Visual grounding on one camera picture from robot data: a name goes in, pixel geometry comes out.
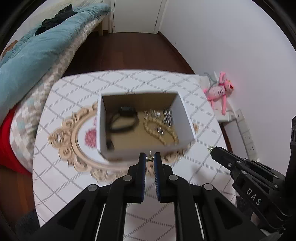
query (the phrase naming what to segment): white door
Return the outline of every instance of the white door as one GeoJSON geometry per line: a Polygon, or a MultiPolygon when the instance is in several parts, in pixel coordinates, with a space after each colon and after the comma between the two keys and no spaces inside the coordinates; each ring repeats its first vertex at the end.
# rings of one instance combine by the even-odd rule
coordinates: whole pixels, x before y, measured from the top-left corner
{"type": "Polygon", "coordinates": [[[162,0],[115,0],[113,33],[153,33],[162,0]]]}

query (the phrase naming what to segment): power strip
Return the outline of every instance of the power strip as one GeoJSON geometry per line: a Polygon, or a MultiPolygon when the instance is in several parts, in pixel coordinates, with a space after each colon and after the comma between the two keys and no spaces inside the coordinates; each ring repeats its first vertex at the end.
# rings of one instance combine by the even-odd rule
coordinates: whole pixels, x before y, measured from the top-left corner
{"type": "Polygon", "coordinates": [[[248,154],[248,157],[250,160],[254,161],[260,161],[258,158],[258,154],[255,148],[255,144],[252,140],[252,135],[250,133],[249,127],[246,123],[246,120],[244,118],[244,115],[242,114],[242,110],[238,109],[235,112],[235,115],[237,117],[237,126],[239,129],[239,132],[241,134],[244,146],[246,148],[246,152],[248,154]]]}

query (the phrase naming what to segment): plush toy head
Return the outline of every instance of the plush toy head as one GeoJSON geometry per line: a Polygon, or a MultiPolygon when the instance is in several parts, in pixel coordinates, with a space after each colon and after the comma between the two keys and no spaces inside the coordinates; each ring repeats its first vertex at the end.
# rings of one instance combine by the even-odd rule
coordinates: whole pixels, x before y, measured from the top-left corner
{"type": "Polygon", "coordinates": [[[223,86],[228,94],[232,93],[234,88],[233,88],[233,84],[230,82],[230,80],[225,80],[223,83],[223,86]]]}

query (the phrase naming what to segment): wooden floor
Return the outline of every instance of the wooden floor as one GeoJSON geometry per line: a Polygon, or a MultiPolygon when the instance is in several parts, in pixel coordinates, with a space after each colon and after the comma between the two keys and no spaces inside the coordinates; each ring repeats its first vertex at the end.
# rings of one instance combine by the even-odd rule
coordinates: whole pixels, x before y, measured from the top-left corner
{"type": "MultiPolygon", "coordinates": [[[[180,54],[156,34],[89,35],[77,50],[66,75],[112,69],[154,69],[193,74],[180,54]]],[[[0,166],[0,209],[12,228],[34,208],[32,177],[0,166]]]]}

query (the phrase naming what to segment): open cardboard box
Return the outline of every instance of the open cardboard box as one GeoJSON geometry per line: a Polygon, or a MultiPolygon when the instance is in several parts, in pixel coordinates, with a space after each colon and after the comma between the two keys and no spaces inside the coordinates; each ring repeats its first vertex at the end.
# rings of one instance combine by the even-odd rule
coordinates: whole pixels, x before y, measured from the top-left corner
{"type": "MultiPolygon", "coordinates": [[[[120,118],[113,127],[124,126],[133,122],[131,119],[120,118]]],[[[107,160],[137,160],[140,152],[160,152],[167,154],[186,148],[195,139],[195,132],[189,115],[186,111],[183,99],[178,92],[169,93],[136,93],[136,94],[103,94],[98,98],[97,113],[97,149],[107,160]],[[121,106],[131,106],[136,109],[139,124],[135,129],[125,133],[109,133],[107,123],[121,106]],[[173,138],[165,130],[163,138],[167,145],[163,145],[158,139],[149,135],[143,126],[144,111],[171,109],[173,116],[173,129],[179,142],[175,144],[173,138]],[[114,150],[108,150],[106,140],[111,139],[114,150]]]]}

